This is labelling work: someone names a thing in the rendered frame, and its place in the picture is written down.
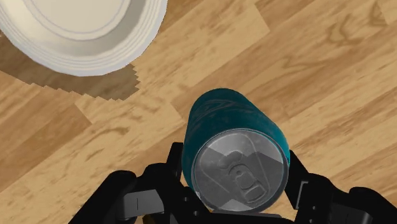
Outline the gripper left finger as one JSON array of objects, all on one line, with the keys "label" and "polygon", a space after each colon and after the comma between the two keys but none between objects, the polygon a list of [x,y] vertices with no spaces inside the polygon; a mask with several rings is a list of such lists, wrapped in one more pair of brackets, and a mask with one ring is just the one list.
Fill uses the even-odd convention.
[{"label": "gripper left finger", "polygon": [[148,165],[139,177],[112,172],[69,224],[135,224],[139,216],[152,224],[205,224],[205,206],[180,181],[182,149],[173,143],[167,161]]}]

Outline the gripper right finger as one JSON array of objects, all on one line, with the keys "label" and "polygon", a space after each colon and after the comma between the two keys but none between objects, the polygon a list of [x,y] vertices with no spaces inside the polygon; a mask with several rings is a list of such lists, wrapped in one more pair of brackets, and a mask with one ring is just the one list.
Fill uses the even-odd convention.
[{"label": "gripper right finger", "polygon": [[360,186],[344,192],[308,172],[292,151],[284,191],[297,210],[295,224],[397,224],[397,207],[380,193]]}]

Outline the teal drink can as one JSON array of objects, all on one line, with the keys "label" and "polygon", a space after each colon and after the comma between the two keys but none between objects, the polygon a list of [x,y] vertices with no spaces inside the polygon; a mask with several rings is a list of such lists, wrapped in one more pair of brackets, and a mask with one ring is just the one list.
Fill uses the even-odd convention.
[{"label": "teal drink can", "polygon": [[250,100],[216,88],[190,110],[181,165],[188,186],[211,209],[261,212],[286,187],[290,152],[280,128]]}]

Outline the white plate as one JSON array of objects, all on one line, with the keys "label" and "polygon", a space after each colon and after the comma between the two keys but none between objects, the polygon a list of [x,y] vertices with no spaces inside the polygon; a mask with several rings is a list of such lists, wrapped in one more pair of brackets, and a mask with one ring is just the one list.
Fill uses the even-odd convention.
[{"label": "white plate", "polygon": [[53,71],[102,76],[140,57],[168,0],[0,0],[0,30]]}]

